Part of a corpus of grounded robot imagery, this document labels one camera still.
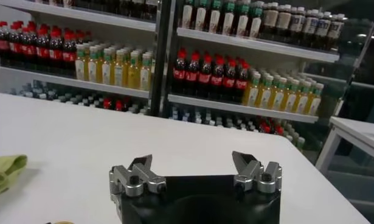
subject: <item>store shelf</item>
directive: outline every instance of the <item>store shelf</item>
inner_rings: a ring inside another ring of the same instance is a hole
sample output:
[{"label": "store shelf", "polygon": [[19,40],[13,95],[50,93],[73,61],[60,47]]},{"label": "store shelf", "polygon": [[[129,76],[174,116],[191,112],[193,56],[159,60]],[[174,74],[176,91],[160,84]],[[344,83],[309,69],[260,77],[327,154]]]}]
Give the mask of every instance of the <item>store shelf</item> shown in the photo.
[{"label": "store shelf", "polygon": [[276,54],[290,55],[299,58],[306,58],[310,60],[324,61],[324,62],[334,62],[339,59],[338,54],[331,54],[322,51],[312,51],[309,49],[303,49],[300,47],[294,47],[288,44],[282,44],[272,41],[264,40],[252,40],[243,39],[238,37],[229,37],[225,35],[202,32],[197,30],[178,28],[177,33],[179,37],[187,37],[198,40],[206,40],[221,44],[229,44],[239,47],[245,47],[260,51],[267,51]]},{"label": "store shelf", "polygon": [[206,107],[216,110],[224,110],[224,111],[231,111],[236,113],[243,113],[243,114],[253,114],[265,117],[274,117],[280,119],[286,119],[291,121],[300,121],[305,123],[315,123],[318,120],[316,116],[309,116],[309,115],[302,115],[302,114],[294,114],[294,113],[287,113],[282,111],[275,111],[275,110],[266,110],[256,107],[246,107],[231,103],[222,103],[217,101],[211,100],[203,100],[203,99],[196,99],[192,97],[186,96],[179,96],[174,94],[168,95],[169,102],[173,103],[181,103],[186,105],[193,105],[197,107]]},{"label": "store shelf", "polygon": [[70,78],[65,78],[65,77],[60,77],[60,76],[55,76],[55,75],[46,75],[46,74],[37,73],[37,72],[30,72],[30,71],[23,71],[19,69],[1,67],[0,75],[5,75],[5,74],[24,76],[24,77],[26,76],[27,78],[39,80],[42,82],[49,82],[49,83],[55,83],[55,84],[60,84],[60,85],[66,85],[66,86],[74,86],[78,88],[91,89],[95,91],[103,91],[107,93],[115,93],[115,94],[121,94],[121,95],[126,95],[126,96],[149,98],[148,91],[123,88],[123,87],[118,87],[118,86],[110,86],[110,85],[86,82],[86,81],[70,79]]},{"label": "store shelf", "polygon": [[0,0],[0,5],[13,9],[24,10],[27,12],[44,13],[119,27],[146,30],[150,32],[154,32],[156,28],[155,23],[123,18],[118,15],[104,15],[96,12],[67,9],[64,7],[52,6],[25,0]]}]

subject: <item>cola bottle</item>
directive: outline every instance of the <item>cola bottle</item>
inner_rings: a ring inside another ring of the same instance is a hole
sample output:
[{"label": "cola bottle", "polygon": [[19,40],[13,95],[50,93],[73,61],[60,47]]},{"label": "cola bottle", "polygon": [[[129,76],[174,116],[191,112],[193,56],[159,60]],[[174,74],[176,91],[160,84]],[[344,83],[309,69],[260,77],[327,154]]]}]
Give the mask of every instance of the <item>cola bottle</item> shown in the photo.
[{"label": "cola bottle", "polygon": [[218,100],[221,96],[224,75],[223,63],[223,57],[217,57],[216,65],[212,69],[212,76],[210,81],[210,99],[213,100]]},{"label": "cola bottle", "polygon": [[199,54],[193,53],[185,73],[185,93],[188,95],[196,94],[196,81],[199,75]]}]

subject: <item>white label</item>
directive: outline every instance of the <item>white label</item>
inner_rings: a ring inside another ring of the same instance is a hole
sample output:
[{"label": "white label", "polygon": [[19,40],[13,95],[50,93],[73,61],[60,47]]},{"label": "white label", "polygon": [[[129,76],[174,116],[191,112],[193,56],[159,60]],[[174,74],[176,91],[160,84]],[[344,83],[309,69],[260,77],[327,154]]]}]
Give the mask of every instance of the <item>white label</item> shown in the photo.
[{"label": "white label", "polygon": [[285,105],[285,111],[286,112],[291,112],[292,106],[294,105],[295,100],[296,100],[296,95],[295,94],[291,94],[291,95],[288,96],[288,100],[287,100],[286,105]]},{"label": "white label", "polygon": [[88,73],[89,73],[89,81],[96,82],[96,63],[89,62],[88,63]]},{"label": "white label", "polygon": [[181,21],[182,28],[189,28],[190,23],[191,23],[191,15],[192,15],[192,6],[185,5],[182,11],[182,21]]},{"label": "white label", "polygon": [[240,16],[237,27],[237,36],[243,37],[245,35],[246,25],[248,24],[248,16]]},{"label": "white label", "polygon": [[258,33],[260,32],[260,26],[261,26],[261,19],[260,18],[254,18],[252,22],[252,27],[250,29],[250,37],[257,37]]},{"label": "white label", "polygon": [[209,27],[210,33],[216,33],[220,15],[221,13],[217,10],[211,11],[211,19],[210,19],[210,27]]},{"label": "white label", "polygon": [[203,30],[205,18],[206,18],[206,9],[198,8],[198,13],[196,14],[195,30],[200,30],[200,31]]},{"label": "white label", "polygon": [[107,65],[107,64],[102,65],[102,73],[103,73],[103,84],[110,85],[110,82],[109,82],[109,77],[110,77],[109,65]]},{"label": "white label", "polygon": [[224,16],[224,22],[223,22],[223,35],[230,35],[231,32],[231,25],[233,25],[233,19],[234,19],[234,14],[231,12],[228,12]]},{"label": "white label", "polygon": [[304,111],[304,108],[306,107],[306,103],[308,101],[307,96],[302,96],[299,100],[299,104],[297,105],[296,113],[301,114]]},{"label": "white label", "polygon": [[76,60],[76,78],[84,81],[84,63],[80,60]]},{"label": "white label", "polygon": [[262,98],[261,98],[261,108],[268,108],[268,102],[269,98],[271,97],[271,91],[270,90],[265,90],[262,93]]},{"label": "white label", "polygon": [[146,69],[141,69],[140,71],[140,88],[149,90],[149,71]]},{"label": "white label", "polygon": [[257,94],[258,94],[258,88],[252,88],[250,90],[250,93],[249,93],[249,102],[248,102],[248,106],[249,107],[254,107],[254,103],[255,103],[255,100],[257,98]]},{"label": "white label", "polygon": [[274,101],[273,101],[273,110],[279,110],[280,109],[280,105],[282,104],[283,97],[284,97],[283,93],[281,93],[281,92],[276,93],[276,96],[275,96]]},{"label": "white label", "polygon": [[318,110],[319,104],[320,98],[315,98],[311,103],[310,112],[308,114],[314,116],[316,114],[316,111]]},{"label": "white label", "polygon": [[115,85],[122,86],[123,68],[121,66],[115,66],[114,74],[115,74]]}]

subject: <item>red label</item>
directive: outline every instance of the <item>red label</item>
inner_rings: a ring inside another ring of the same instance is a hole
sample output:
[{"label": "red label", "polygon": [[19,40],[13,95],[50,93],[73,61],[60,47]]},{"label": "red label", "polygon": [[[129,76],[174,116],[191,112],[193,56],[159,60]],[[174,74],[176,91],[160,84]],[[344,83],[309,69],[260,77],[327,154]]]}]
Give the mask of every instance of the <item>red label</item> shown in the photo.
[{"label": "red label", "polygon": [[211,74],[199,74],[199,82],[201,83],[208,83],[210,81]]},{"label": "red label", "polygon": [[0,50],[8,50],[10,49],[9,42],[6,40],[0,40]]},{"label": "red label", "polygon": [[37,47],[36,54],[41,58],[49,58],[49,50],[43,47]]},{"label": "red label", "polygon": [[173,69],[173,77],[175,79],[184,79],[185,71],[179,71],[176,69]]},{"label": "red label", "polygon": [[59,50],[50,50],[50,58],[54,60],[62,60],[63,59],[63,52]]},{"label": "red label", "polygon": [[248,83],[247,83],[247,81],[240,81],[240,80],[237,80],[236,82],[235,82],[235,87],[237,88],[237,89],[246,89],[246,85],[247,85]]},{"label": "red label", "polygon": [[215,77],[215,76],[212,76],[211,77],[211,84],[215,85],[215,86],[220,86],[222,85],[222,77]]},{"label": "red label", "polygon": [[63,52],[64,61],[76,61],[76,53]]},{"label": "red label", "polygon": [[229,78],[227,78],[227,77],[225,77],[225,78],[223,79],[223,85],[224,85],[225,87],[227,87],[227,88],[233,88],[233,86],[234,86],[234,82],[235,82],[234,79],[229,79]]},{"label": "red label", "polygon": [[198,73],[197,72],[186,72],[185,74],[185,79],[188,81],[194,82],[198,78]]}]

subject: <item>bottle label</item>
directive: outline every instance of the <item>bottle label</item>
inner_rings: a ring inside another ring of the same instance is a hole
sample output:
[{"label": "bottle label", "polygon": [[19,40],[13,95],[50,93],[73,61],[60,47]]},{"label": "bottle label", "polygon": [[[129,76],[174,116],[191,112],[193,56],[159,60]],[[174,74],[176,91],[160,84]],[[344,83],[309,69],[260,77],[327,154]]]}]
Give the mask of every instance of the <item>bottle label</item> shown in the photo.
[{"label": "bottle label", "polygon": [[211,84],[214,85],[214,86],[221,86],[222,85],[222,77],[212,76],[211,77]]},{"label": "bottle label", "polygon": [[76,77],[79,80],[84,80],[84,62],[80,60],[76,60]]},{"label": "bottle label", "polygon": [[173,78],[175,79],[184,79],[185,71],[179,71],[176,69],[173,69]]},{"label": "bottle label", "polygon": [[260,32],[261,18],[254,18],[250,29],[250,37],[257,37]]},{"label": "bottle label", "polygon": [[313,102],[311,103],[310,112],[308,112],[308,114],[314,116],[316,114],[316,111],[318,110],[319,104],[320,98],[314,98]]},{"label": "bottle label", "polygon": [[88,63],[89,81],[96,82],[96,63],[90,61]]},{"label": "bottle label", "polygon": [[0,40],[0,50],[8,50],[10,49],[9,42],[6,40]]},{"label": "bottle label", "polygon": [[210,33],[216,33],[220,15],[221,13],[218,10],[211,11],[211,19],[210,19],[210,27],[209,27]]},{"label": "bottle label", "polygon": [[294,105],[294,102],[295,102],[295,99],[296,99],[295,94],[290,94],[288,96],[288,100],[287,100],[286,105],[285,105],[285,111],[286,112],[291,112],[292,106]]},{"label": "bottle label", "polygon": [[146,69],[140,70],[140,88],[149,90],[149,71]]},{"label": "bottle label", "polygon": [[110,70],[109,70],[109,65],[103,64],[102,65],[102,71],[103,71],[103,84],[110,85]]},{"label": "bottle label", "polygon": [[227,77],[223,78],[223,86],[226,88],[233,88],[235,83],[234,79],[229,79]]},{"label": "bottle label", "polygon": [[269,102],[270,97],[271,97],[271,91],[270,90],[265,90],[262,93],[262,97],[261,97],[261,107],[262,108],[267,108],[268,107],[268,102]]},{"label": "bottle label", "polygon": [[296,113],[298,113],[298,114],[303,113],[304,108],[306,107],[307,101],[308,101],[308,97],[307,96],[302,96],[300,98],[299,104],[298,104],[297,109],[296,109]]},{"label": "bottle label", "polygon": [[187,28],[187,29],[189,28],[190,23],[191,23],[191,15],[192,15],[192,6],[185,5],[182,11],[182,23],[181,23],[182,28]]},{"label": "bottle label", "polygon": [[231,32],[231,26],[233,25],[233,19],[234,19],[234,14],[231,12],[227,12],[224,15],[224,22],[223,22],[223,35],[230,35]]},{"label": "bottle label", "polygon": [[196,14],[195,30],[200,30],[200,31],[203,30],[205,18],[206,18],[206,9],[198,8],[198,12]]},{"label": "bottle label", "polygon": [[242,80],[235,81],[235,87],[237,89],[246,89],[246,85],[248,85],[247,81],[242,81]]},{"label": "bottle label", "polygon": [[122,86],[123,68],[121,66],[115,66],[115,85]]},{"label": "bottle label", "polygon": [[49,58],[49,50],[43,47],[37,47],[36,54],[40,58]]},{"label": "bottle label", "polygon": [[238,27],[237,27],[237,36],[243,37],[245,35],[246,31],[246,25],[248,24],[248,16],[243,15],[240,16],[240,20],[238,21]]},{"label": "bottle label", "polygon": [[210,81],[211,74],[199,74],[200,83],[208,83]]},{"label": "bottle label", "polygon": [[198,78],[198,73],[197,72],[186,72],[185,73],[185,79],[191,82],[196,81]]},{"label": "bottle label", "polygon": [[252,88],[249,93],[249,102],[248,105],[249,107],[254,107],[255,100],[258,95],[258,88]]},{"label": "bottle label", "polygon": [[276,93],[276,96],[273,101],[273,110],[279,110],[280,104],[282,104],[284,94],[281,92]]}]

